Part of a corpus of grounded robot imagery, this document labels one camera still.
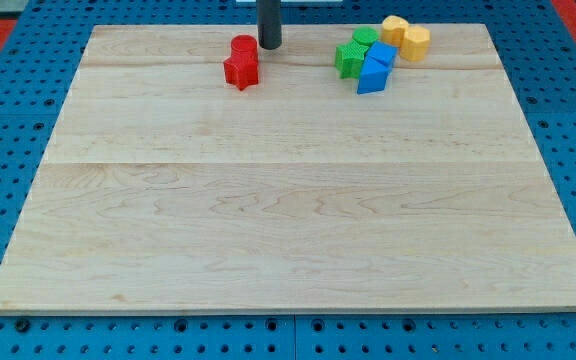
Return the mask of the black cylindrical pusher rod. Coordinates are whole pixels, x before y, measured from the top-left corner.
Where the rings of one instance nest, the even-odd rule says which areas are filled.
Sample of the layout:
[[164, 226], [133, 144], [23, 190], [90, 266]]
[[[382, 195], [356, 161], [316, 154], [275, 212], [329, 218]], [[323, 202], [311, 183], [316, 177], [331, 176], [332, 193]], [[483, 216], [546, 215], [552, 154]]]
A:
[[282, 44], [281, 1], [257, 0], [257, 28], [259, 45], [274, 50]]

